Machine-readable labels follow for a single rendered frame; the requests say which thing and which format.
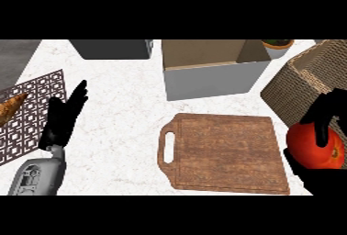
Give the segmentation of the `potted plant in orange pot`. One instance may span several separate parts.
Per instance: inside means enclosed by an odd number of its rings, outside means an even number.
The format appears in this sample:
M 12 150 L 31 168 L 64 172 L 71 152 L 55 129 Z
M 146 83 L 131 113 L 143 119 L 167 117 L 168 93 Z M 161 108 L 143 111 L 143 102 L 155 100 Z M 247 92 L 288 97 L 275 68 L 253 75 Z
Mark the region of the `potted plant in orange pot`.
M 285 55 L 294 43 L 294 40 L 292 39 L 264 39 L 261 40 L 261 43 L 270 55 L 270 58 L 279 59 Z

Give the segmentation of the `brown wooden cutting board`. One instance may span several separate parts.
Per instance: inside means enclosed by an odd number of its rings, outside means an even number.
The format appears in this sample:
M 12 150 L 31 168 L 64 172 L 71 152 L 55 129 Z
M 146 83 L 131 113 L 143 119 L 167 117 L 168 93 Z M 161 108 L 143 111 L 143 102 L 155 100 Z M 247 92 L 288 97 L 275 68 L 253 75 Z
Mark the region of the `brown wooden cutting board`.
M 173 161 L 157 164 L 176 189 L 287 195 L 289 183 L 269 117 L 174 115 Z

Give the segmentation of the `tan wicker basket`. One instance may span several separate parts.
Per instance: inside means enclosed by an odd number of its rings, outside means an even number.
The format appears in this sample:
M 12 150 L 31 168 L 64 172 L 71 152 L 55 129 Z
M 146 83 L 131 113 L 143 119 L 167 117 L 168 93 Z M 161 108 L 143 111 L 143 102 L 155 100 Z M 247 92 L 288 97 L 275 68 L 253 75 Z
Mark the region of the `tan wicker basket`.
M 260 97 L 288 127 L 315 124 L 319 147 L 328 144 L 328 129 L 337 132 L 347 167 L 347 39 L 326 39 L 292 57 Z

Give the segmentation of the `grey open box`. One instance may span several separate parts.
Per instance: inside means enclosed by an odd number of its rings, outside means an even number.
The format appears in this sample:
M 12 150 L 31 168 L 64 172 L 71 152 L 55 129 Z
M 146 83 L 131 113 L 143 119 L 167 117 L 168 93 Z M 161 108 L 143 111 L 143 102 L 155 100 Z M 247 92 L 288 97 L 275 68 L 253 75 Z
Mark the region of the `grey open box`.
M 247 93 L 272 61 L 260 39 L 164 39 L 167 100 Z

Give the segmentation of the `orange-brown croissant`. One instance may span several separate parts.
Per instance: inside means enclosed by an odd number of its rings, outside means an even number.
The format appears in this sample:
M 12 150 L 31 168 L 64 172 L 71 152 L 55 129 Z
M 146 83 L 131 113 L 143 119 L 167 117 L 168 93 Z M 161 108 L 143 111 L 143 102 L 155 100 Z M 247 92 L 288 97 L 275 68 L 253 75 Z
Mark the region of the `orange-brown croissant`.
M 0 127 L 3 127 L 12 119 L 25 99 L 27 94 L 18 94 L 4 103 L 0 103 Z

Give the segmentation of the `brown patterned placemat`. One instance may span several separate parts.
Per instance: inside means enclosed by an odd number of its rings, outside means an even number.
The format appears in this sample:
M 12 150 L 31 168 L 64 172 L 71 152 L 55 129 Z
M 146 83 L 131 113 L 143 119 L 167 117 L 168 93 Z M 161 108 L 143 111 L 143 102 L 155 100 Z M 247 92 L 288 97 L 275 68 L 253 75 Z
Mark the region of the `brown patterned placemat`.
M 9 123 L 0 128 L 0 166 L 38 148 L 49 98 L 55 96 L 67 101 L 64 71 L 58 70 L 0 90 L 0 103 L 18 94 L 27 94 L 27 99 Z

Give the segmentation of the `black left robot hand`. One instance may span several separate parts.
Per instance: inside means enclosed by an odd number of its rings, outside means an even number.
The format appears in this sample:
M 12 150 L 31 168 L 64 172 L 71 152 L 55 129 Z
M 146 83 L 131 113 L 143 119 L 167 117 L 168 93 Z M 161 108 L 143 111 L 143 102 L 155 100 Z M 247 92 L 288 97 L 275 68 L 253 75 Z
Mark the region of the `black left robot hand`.
M 49 151 L 58 145 L 65 147 L 74 132 L 74 123 L 89 100 L 87 81 L 75 87 L 67 102 L 58 97 L 49 99 L 47 122 L 41 132 L 38 148 Z

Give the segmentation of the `red tomato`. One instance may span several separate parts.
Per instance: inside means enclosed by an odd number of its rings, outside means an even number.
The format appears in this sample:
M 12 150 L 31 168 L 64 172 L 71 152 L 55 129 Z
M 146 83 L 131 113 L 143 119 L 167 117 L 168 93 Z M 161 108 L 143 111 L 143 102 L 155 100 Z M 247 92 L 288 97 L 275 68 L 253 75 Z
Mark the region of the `red tomato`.
M 295 123 L 287 134 L 287 144 L 294 160 L 307 169 L 340 169 L 344 164 L 344 143 L 337 132 L 328 129 L 328 144 L 316 144 L 315 124 Z

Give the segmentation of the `dark grey appliance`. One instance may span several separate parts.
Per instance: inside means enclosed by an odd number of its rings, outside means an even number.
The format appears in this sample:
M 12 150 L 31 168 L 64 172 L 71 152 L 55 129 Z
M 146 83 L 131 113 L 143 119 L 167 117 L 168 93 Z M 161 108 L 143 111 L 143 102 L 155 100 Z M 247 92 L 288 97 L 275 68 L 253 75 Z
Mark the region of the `dark grey appliance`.
M 151 39 L 71 39 L 86 60 L 146 60 L 152 55 Z

